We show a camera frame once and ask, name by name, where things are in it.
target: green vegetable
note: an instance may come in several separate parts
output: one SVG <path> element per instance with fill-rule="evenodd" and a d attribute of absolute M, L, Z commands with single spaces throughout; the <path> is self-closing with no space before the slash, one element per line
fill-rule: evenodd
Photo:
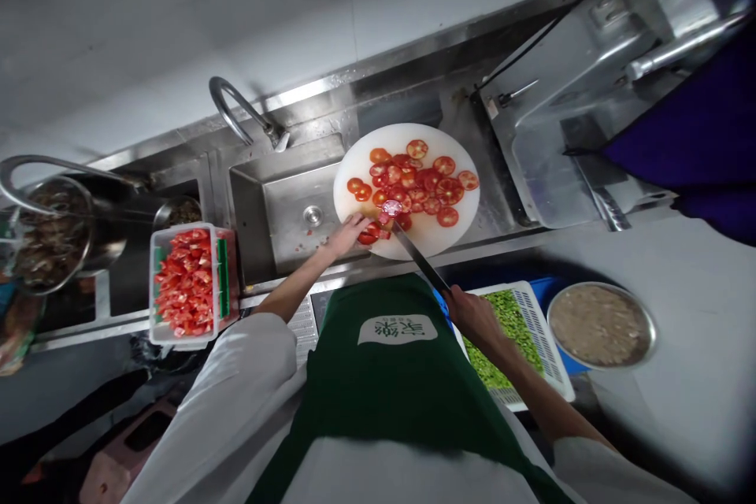
<path fill-rule="evenodd" d="M 520 352 L 525 359 L 539 373 L 543 374 L 543 363 L 536 351 L 536 345 L 525 323 L 525 319 L 520 313 L 520 306 L 512 295 L 512 291 L 503 290 L 486 294 L 485 297 L 494 306 L 494 311 L 498 322 L 501 324 L 505 334 L 510 337 L 519 347 Z M 512 383 L 506 379 L 488 359 L 476 349 L 471 342 L 464 337 L 467 355 L 470 357 L 470 364 L 477 372 L 480 379 L 489 389 L 511 388 Z"/>

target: person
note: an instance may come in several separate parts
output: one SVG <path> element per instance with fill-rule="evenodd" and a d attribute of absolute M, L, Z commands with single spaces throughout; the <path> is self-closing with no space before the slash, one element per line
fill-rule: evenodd
<path fill-rule="evenodd" d="M 217 340 L 123 502 L 693 502 L 619 455 L 525 361 L 491 304 L 457 286 L 451 320 L 510 379 L 555 467 L 488 394 L 415 274 L 335 292 L 297 369 L 287 323 L 369 222 L 348 218 Z"/>

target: white sleeve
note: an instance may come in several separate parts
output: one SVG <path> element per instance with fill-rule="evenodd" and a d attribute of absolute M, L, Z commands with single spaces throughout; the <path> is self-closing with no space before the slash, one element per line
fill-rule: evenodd
<path fill-rule="evenodd" d="M 554 444 L 554 472 L 587 504 L 695 504 L 678 488 L 633 465 L 619 453 L 580 437 Z"/>
<path fill-rule="evenodd" d="M 296 337 L 280 317 L 257 313 L 232 325 L 218 339 L 123 503 L 180 499 L 265 427 L 305 380 L 297 373 Z M 275 452 L 277 443 L 259 452 Z M 267 464 L 270 457 L 262 457 Z"/>

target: plastic basket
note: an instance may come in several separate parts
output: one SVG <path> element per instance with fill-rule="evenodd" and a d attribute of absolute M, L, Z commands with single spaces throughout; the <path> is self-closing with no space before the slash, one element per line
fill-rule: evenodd
<path fill-rule="evenodd" d="M 172 249 L 171 240 L 181 232 L 195 228 L 210 234 L 210 257 L 213 273 L 213 330 L 199 336 L 173 335 L 173 330 L 158 316 L 155 298 L 159 286 L 155 275 L 160 271 L 160 260 Z M 218 241 L 225 240 L 225 250 L 219 258 Z M 217 228 L 210 223 L 179 224 L 152 233 L 150 238 L 150 342 L 173 345 L 177 350 L 199 350 L 218 337 L 231 323 L 239 319 L 239 278 L 236 272 L 236 233 L 229 228 Z"/>
<path fill-rule="evenodd" d="M 551 329 L 549 329 L 546 323 L 546 318 L 543 316 L 543 311 L 541 311 L 536 294 L 530 284 L 526 281 L 500 283 L 495 286 L 471 290 L 468 293 L 486 295 L 503 290 L 511 290 L 515 301 L 517 301 L 520 307 L 520 313 L 522 313 L 522 317 L 525 319 L 525 324 L 528 326 L 535 349 L 538 351 L 538 355 L 543 363 L 543 378 L 565 400 L 573 402 L 575 400 L 575 391 L 569 381 L 565 365 L 559 356 L 554 336 L 551 334 Z M 505 404 L 510 411 L 518 412 L 528 408 L 514 388 L 492 388 L 489 391 L 494 398 Z"/>

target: apron logo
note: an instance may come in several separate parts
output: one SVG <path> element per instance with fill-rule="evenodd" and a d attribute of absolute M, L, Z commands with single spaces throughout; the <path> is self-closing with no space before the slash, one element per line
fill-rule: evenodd
<path fill-rule="evenodd" d="M 357 344 L 407 344 L 417 340 L 433 340 L 439 333 L 427 315 L 374 317 L 360 327 Z"/>

